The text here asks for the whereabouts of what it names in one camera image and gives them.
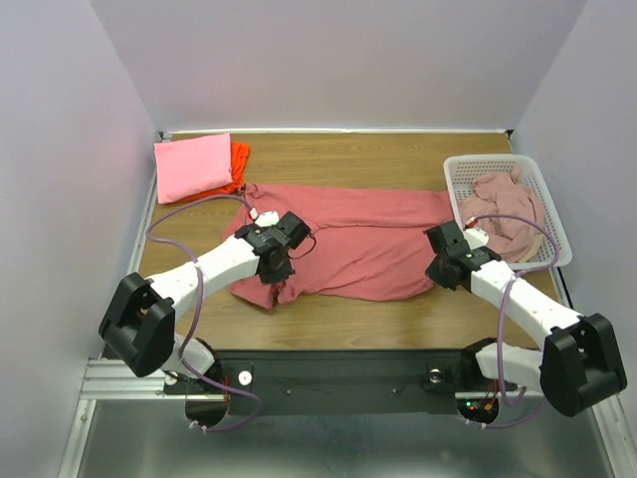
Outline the dusty red t shirt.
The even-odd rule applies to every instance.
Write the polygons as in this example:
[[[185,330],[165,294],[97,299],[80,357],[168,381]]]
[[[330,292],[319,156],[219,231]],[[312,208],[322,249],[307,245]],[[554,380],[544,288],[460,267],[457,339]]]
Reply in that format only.
[[[248,183],[243,193],[260,212],[295,213],[312,235],[293,253],[294,275],[275,285],[238,281],[229,290],[240,299],[263,309],[302,294],[384,302],[434,286],[425,232],[452,220],[445,192]]]

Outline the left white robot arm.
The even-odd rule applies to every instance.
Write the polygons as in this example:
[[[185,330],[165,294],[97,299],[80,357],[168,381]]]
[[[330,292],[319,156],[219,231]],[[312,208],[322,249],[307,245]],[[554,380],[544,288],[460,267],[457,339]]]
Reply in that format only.
[[[287,280],[295,273],[289,251],[310,236],[310,226],[296,214],[268,211],[179,267],[148,278],[130,273],[118,283],[99,334],[136,376],[176,372],[198,391],[212,391],[221,382],[221,367],[192,332],[176,334],[176,322],[194,310],[197,323],[203,301],[238,281]]]

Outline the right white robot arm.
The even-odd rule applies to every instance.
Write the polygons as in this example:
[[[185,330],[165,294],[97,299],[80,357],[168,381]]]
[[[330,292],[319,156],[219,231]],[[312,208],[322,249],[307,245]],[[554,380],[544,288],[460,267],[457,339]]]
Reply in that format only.
[[[550,298],[514,271],[476,224],[451,221],[426,236],[435,254],[426,270],[437,285],[463,288],[500,310],[534,341],[536,350],[511,347],[498,334],[468,346],[458,377],[469,388],[491,379],[500,390],[518,385],[541,393],[564,416],[623,391],[627,377],[614,329],[600,314],[584,316]]]

